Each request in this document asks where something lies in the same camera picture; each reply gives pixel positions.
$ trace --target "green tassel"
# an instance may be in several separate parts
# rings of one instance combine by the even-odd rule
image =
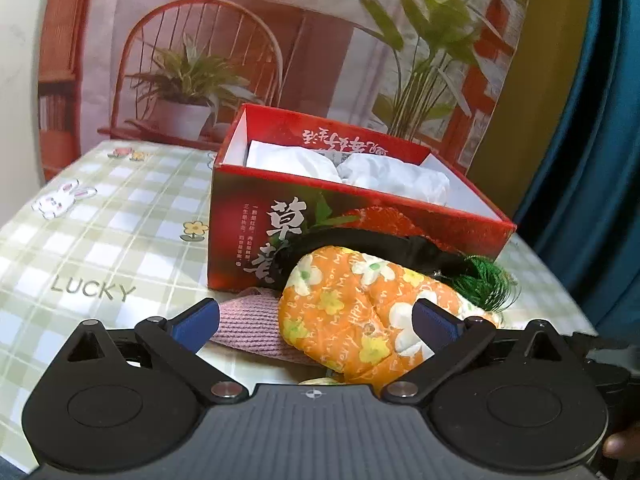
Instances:
[[[500,312],[518,297],[518,282],[501,266],[484,256],[468,256],[476,276],[442,276],[440,279],[471,303],[488,312]]]

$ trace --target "pink knitted fabric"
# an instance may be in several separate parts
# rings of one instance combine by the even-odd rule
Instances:
[[[211,340],[224,346],[304,365],[321,366],[280,336],[278,297],[272,290],[248,288],[220,303],[220,326]]]

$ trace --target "orange fabric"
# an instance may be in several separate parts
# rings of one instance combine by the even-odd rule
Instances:
[[[345,248],[324,247],[293,269],[278,306],[284,340],[343,375],[370,383],[376,393],[433,352],[411,324],[417,298],[454,316],[486,313],[452,288],[413,270]]]

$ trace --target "yellow-brown wall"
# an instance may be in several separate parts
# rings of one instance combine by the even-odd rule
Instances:
[[[529,0],[520,44],[469,178],[511,216],[564,108],[591,0]]]

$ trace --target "white wrapped item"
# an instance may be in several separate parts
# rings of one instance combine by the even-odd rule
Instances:
[[[342,182],[334,164],[328,158],[321,153],[298,146],[279,146],[252,140],[246,166],[257,170]]]
[[[443,173],[391,156],[353,153],[337,171],[344,184],[437,205],[447,203],[449,179]]]

